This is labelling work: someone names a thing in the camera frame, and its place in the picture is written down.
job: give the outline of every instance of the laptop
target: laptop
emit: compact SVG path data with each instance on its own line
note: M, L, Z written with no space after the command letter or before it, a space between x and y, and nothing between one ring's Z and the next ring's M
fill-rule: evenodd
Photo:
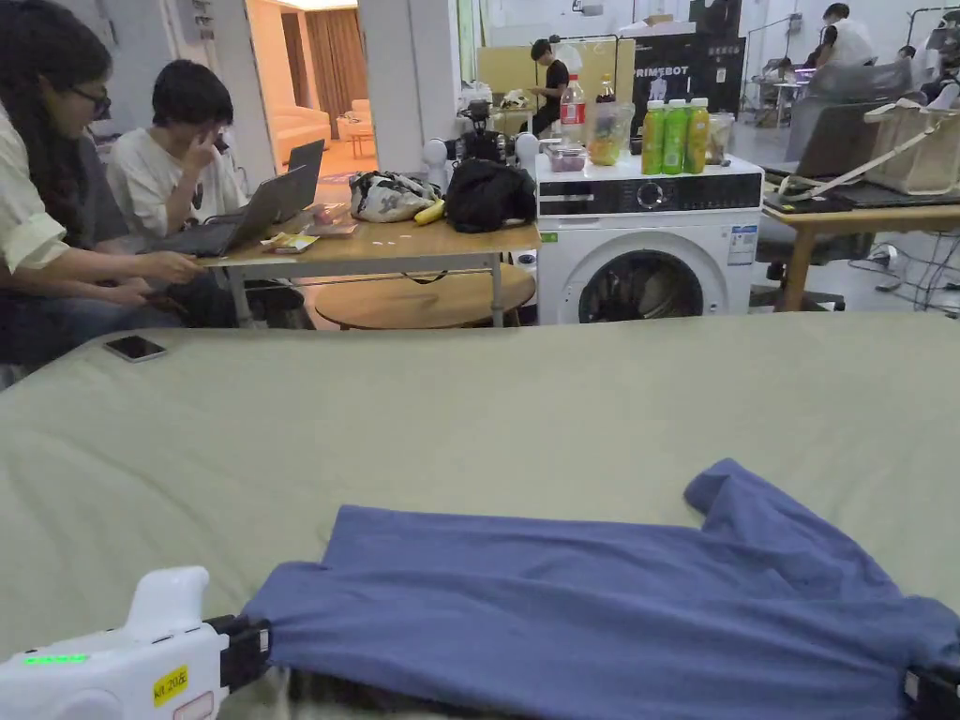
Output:
M837 178L873 158L878 124L863 122L863 115L882 103L857 103L825 108L817 119L800 162L764 165L770 181L790 175L801 178Z
M280 222L294 217L305 207L313 204L317 196L317 180L320 179L320 165L324 159L324 145L322 140L300 145L290 151L290 162L287 167L290 172L300 172L295 186L280 198Z
M169 250L197 257L220 257L233 248L260 240L276 221L280 198L291 192L299 177L298 169L266 180L240 212L212 217L203 225L170 235L159 247L144 252Z

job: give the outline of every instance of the plastic container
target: plastic container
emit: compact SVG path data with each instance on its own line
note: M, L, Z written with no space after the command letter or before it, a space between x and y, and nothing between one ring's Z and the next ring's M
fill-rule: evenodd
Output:
M550 145L546 149L550 169L555 173L579 173L587 165L587 148L583 145Z
M671 100L663 119L663 173L679 175L684 171L686 126L689 117L686 100Z
M560 124L566 144L587 143L587 97L577 75L570 75L570 84L560 100Z
M594 165L615 165L621 154L628 151L634 111L633 103L590 106L587 111L590 162Z
M643 118L643 174L659 175L663 172L663 131L666 112L663 100L651 100L647 115Z
M690 119L686 130L684 171L700 175L707 166L707 145L710 142L710 113L707 98L690 101Z
M600 84L600 94L597 95L597 103L615 103L616 93L613 91L613 81L610 73L603 76L603 82Z
M733 115L729 112L715 112L710 116L707 165L722 165L727 161L734 122Z

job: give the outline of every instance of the long black hair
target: long black hair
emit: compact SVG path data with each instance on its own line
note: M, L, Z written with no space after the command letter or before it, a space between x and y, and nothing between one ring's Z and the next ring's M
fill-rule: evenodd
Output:
M30 179L47 213L83 232L77 200L86 191L78 141L63 137L40 93L42 76L58 92L100 80L110 53L67 8L49 0L0 0L0 103L23 138Z

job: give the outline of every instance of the hand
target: hand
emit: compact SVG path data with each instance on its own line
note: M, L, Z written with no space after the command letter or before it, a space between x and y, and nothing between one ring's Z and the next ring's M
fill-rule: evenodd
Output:
M195 259L192 255L167 251L137 255L133 259L135 263L133 274L182 285L206 272L206 268L194 262Z
M105 287L104 296L110 302L128 307L140 307L149 301L154 289L142 277L131 277L116 287Z
M190 149L186 151L186 155L183 157L183 167L199 175L200 171L213 162L213 158L216 157L217 149L214 147L216 139L217 136L213 132L208 132L203 136L197 135L193 138L190 142Z

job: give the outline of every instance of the table leg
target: table leg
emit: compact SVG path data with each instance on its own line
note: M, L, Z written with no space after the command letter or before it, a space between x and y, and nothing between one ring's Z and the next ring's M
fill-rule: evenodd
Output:
M793 246L793 256L786 271L786 289L784 290L783 311L798 312L804 302L806 272L810 269L810 258L816 245L817 233L812 229L798 229L797 240Z
M238 269L225 268L227 280L230 283L230 293L233 295L233 306L237 311L237 324L240 327L254 327L253 313L247 302L247 289L244 287L243 273Z
M490 274L493 279L493 327L503 327L503 280L500 276L500 256L491 255Z
M783 88L777 88L777 128L783 127Z

